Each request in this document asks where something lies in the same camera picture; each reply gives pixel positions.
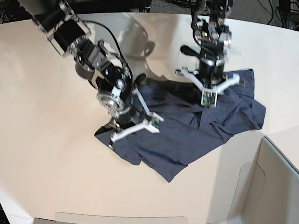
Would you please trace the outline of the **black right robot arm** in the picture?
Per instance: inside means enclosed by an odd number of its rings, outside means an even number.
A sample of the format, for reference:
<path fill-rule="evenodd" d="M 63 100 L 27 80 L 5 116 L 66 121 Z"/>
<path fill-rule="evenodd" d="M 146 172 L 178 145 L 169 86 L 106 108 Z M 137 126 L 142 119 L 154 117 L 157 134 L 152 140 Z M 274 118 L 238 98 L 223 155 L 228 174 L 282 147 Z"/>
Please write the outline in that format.
<path fill-rule="evenodd" d="M 81 20 L 67 0 L 18 0 L 33 23 L 46 35 L 59 55 L 72 55 L 77 74 L 98 91 L 113 129 L 109 145 L 133 133 L 156 134 L 163 118 L 151 112 L 139 87 L 146 74 L 134 76 L 121 50 L 108 50 L 102 39 L 94 44 L 87 21 Z"/>

